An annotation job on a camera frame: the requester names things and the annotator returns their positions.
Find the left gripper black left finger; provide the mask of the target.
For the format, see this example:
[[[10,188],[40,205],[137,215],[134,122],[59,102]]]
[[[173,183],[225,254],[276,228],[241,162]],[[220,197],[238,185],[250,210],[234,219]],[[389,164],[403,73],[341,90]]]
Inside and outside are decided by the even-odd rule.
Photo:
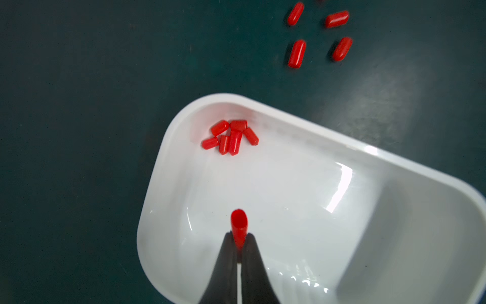
[[[210,281],[199,303],[237,303],[238,250],[231,232],[225,234]]]

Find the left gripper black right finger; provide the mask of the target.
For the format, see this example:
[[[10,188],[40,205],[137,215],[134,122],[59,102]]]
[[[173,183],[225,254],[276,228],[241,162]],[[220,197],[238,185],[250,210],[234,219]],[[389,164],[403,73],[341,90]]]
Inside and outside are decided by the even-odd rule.
[[[249,233],[241,250],[242,303],[280,303],[273,291],[256,238]]]

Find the red protection sleeve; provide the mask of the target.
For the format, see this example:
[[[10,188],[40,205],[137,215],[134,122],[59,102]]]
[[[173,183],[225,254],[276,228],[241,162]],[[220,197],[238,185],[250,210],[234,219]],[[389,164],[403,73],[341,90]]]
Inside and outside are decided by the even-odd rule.
[[[336,45],[334,52],[332,53],[332,59],[335,62],[343,61],[343,59],[347,56],[352,45],[353,45],[353,40],[350,37],[343,37]]]
[[[325,28],[332,29],[343,26],[348,23],[350,17],[349,11],[340,11],[330,14],[325,19]]]
[[[304,9],[305,9],[304,3],[297,2],[292,8],[292,10],[290,11],[290,13],[288,14],[287,21],[286,21],[287,25],[290,27],[295,26],[298,23]]]
[[[248,218],[244,210],[234,210],[230,217],[232,235],[238,250],[242,250],[248,233]]]
[[[307,47],[307,43],[302,39],[297,40],[292,45],[291,54],[289,56],[289,60],[287,63],[288,67],[293,69],[301,68],[301,65],[303,63],[303,58],[306,53],[306,47]]]

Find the white plastic storage box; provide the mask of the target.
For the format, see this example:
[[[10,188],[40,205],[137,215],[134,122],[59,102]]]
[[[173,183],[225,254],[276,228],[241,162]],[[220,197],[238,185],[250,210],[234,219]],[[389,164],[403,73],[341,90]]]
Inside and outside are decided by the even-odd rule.
[[[258,146],[205,150],[220,120]],[[137,230],[140,264],[197,303],[244,210],[281,303],[478,303],[485,198],[469,184],[235,94],[193,101],[163,137]]]

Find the red sleeve pile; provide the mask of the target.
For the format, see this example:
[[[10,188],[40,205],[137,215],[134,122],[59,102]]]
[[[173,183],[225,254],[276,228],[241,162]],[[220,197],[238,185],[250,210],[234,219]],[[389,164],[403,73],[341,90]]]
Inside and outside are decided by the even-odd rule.
[[[210,134],[210,138],[202,141],[201,147],[205,150],[218,148],[221,155],[237,155],[243,138],[252,146],[259,144],[259,137],[247,120],[220,120],[210,128]]]

